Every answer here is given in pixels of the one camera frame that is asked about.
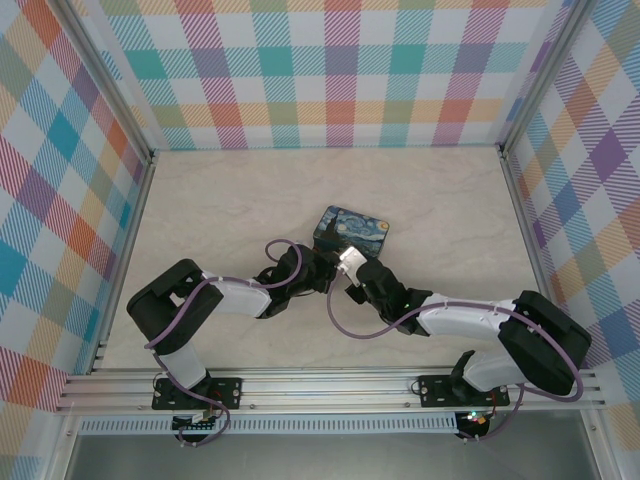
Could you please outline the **starry night tin box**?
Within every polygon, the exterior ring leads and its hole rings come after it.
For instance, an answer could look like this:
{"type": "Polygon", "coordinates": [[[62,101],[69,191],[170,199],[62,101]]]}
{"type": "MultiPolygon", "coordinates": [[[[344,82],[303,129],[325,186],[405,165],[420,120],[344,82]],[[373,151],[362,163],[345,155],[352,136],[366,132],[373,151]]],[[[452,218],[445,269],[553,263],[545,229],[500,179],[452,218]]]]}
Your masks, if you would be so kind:
{"type": "Polygon", "coordinates": [[[341,253],[354,247],[367,258],[378,258],[389,228],[384,220],[331,205],[316,225],[313,244],[321,252],[341,253]]]}

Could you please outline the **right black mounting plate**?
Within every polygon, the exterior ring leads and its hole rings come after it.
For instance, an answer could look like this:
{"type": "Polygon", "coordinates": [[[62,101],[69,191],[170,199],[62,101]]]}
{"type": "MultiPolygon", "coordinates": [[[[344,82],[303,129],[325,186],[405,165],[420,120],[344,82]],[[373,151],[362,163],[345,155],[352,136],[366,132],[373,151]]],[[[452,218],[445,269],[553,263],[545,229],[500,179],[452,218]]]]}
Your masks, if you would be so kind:
{"type": "Polygon", "coordinates": [[[447,375],[422,375],[417,378],[421,406],[470,407],[509,406],[507,391],[496,387],[491,391],[479,391],[464,381],[454,382],[447,375]]]}

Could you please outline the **black mounting plate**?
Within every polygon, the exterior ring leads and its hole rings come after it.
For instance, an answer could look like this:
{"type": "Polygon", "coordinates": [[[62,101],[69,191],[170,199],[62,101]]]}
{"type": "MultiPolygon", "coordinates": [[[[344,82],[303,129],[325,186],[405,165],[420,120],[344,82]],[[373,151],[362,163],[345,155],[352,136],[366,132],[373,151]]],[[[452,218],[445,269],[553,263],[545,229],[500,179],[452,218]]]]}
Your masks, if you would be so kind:
{"type": "Polygon", "coordinates": [[[464,381],[454,382],[447,375],[422,375],[417,378],[421,406],[470,407],[509,406],[507,391],[496,387],[491,391],[479,391],[464,381]]]}
{"type": "MultiPolygon", "coordinates": [[[[168,378],[156,380],[153,389],[154,395],[151,403],[153,410],[204,410],[211,408],[210,403],[182,392],[168,378]]],[[[242,394],[242,379],[205,378],[192,389],[192,392],[215,400],[229,410],[236,410],[239,408],[242,394]]]]}

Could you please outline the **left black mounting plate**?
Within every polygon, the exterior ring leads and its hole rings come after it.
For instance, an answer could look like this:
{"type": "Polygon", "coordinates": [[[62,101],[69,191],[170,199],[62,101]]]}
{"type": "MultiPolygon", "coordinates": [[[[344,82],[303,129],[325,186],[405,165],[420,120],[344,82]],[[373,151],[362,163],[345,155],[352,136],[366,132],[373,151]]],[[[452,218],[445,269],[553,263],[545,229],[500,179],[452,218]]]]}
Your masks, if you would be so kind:
{"type": "MultiPolygon", "coordinates": [[[[151,403],[153,410],[204,410],[211,408],[210,403],[182,392],[168,378],[156,380],[153,389],[154,395],[151,403]]],[[[192,392],[215,400],[229,410],[236,410],[239,408],[242,394],[242,379],[205,378],[192,389],[192,392]]]]}

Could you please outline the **right electronics board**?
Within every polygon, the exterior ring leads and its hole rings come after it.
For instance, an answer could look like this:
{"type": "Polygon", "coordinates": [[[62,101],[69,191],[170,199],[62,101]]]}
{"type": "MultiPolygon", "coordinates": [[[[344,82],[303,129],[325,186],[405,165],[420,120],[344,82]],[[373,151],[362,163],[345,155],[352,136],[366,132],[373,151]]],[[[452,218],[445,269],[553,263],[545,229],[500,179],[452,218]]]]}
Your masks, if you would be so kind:
{"type": "Polygon", "coordinates": [[[477,440],[488,434],[490,418],[477,411],[456,414],[458,432],[456,436],[463,440],[477,440]]]}

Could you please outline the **electronics board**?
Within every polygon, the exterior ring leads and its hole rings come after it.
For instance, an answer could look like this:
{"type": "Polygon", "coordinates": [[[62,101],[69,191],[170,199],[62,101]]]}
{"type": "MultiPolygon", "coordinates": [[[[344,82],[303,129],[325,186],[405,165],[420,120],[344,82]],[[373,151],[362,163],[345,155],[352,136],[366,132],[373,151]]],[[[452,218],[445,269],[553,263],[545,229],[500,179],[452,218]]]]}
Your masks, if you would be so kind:
{"type": "Polygon", "coordinates": [[[176,415],[172,417],[171,429],[175,432],[212,432],[217,423],[218,417],[207,412],[193,414],[176,415]]]}
{"type": "Polygon", "coordinates": [[[490,418],[477,411],[456,414],[458,432],[456,436],[463,440],[477,440],[488,434],[490,418]]]}

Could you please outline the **grey metal sheet panel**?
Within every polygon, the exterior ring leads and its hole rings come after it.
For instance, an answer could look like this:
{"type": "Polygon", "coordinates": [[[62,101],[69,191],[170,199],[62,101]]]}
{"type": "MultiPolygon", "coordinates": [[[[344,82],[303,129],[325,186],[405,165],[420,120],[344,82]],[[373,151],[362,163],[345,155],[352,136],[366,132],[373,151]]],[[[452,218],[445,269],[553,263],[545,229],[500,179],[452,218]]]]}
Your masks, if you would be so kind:
{"type": "Polygon", "coordinates": [[[585,447],[509,437],[230,435],[201,449],[170,436],[83,436],[65,480],[601,480],[585,447]]]}

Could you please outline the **left electronics board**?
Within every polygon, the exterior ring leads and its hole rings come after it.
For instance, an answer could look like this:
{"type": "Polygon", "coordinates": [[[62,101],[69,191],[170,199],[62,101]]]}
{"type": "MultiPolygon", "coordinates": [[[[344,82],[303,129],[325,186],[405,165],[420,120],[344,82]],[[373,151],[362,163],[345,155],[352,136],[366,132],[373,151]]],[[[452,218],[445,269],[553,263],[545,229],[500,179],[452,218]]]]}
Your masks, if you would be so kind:
{"type": "Polygon", "coordinates": [[[218,417],[207,412],[193,414],[176,415],[172,417],[171,429],[175,432],[212,432],[217,423],[218,417]]]}

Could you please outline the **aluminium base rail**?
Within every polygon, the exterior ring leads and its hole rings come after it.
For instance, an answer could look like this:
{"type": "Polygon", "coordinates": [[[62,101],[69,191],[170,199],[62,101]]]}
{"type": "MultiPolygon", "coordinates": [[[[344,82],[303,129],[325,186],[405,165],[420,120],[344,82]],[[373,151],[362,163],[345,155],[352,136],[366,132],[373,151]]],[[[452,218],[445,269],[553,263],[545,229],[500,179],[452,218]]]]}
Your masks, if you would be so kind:
{"type": "MultiPolygon", "coordinates": [[[[413,392],[421,375],[444,375],[448,367],[217,369],[213,377],[238,377],[238,414],[414,413],[413,392]]],[[[66,415],[150,414],[157,368],[97,369],[66,380],[56,412],[66,415]]]]}

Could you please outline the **aluminium side floor rail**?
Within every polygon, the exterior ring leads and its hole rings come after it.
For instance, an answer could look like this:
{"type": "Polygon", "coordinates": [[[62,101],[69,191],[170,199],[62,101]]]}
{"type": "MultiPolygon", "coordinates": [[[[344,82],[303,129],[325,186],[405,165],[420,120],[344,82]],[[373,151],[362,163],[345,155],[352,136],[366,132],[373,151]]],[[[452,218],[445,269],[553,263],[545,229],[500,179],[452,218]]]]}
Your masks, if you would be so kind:
{"type": "Polygon", "coordinates": [[[580,366],[571,357],[573,321],[545,297],[549,290],[513,171],[507,155],[502,150],[497,153],[536,285],[543,289],[541,293],[525,291],[520,294],[507,325],[500,329],[499,340],[528,378],[533,375],[543,379],[573,376],[574,370],[580,366]]]}
{"type": "Polygon", "coordinates": [[[145,160],[143,176],[138,197],[136,199],[135,208],[133,209],[129,225],[126,230],[126,236],[124,238],[121,256],[116,263],[116,268],[114,270],[114,283],[109,291],[109,296],[107,298],[104,313],[96,326],[95,338],[92,340],[88,359],[82,369],[82,373],[84,375],[89,375],[93,372],[94,367],[99,361],[98,351],[102,347],[105,347],[108,343],[111,328],[116,317],[117,307],[122,295],[127,271],[131,261],[136,237],[150,193],[158,157],[159,151],[152,150],[145,160]]]}

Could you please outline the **aluminium corner post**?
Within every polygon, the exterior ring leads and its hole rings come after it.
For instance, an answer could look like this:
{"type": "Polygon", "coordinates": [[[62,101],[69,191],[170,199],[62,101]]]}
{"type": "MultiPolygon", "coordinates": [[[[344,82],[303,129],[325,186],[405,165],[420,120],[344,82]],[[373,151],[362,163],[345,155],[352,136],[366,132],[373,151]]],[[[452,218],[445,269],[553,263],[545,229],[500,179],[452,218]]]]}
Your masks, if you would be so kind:
{"type": "Polygon", "coordinates": [[[549,0],[499,116],[495,146],[506,159],[566,59],[598,0],[549,0]]]}
{"type": "Polygon", "coordinates": [[[76,12],[71,0],[48,0],[48,3],[65,32],[69,35],[97,88],[104,95],[107,104],[120,122],[124,133],[132,141],[134,148],[144,161],[147,164],[151,164],[154,150],[145,139],[116,81],[98,48],[87,33],[81,17],[76,12]]]}

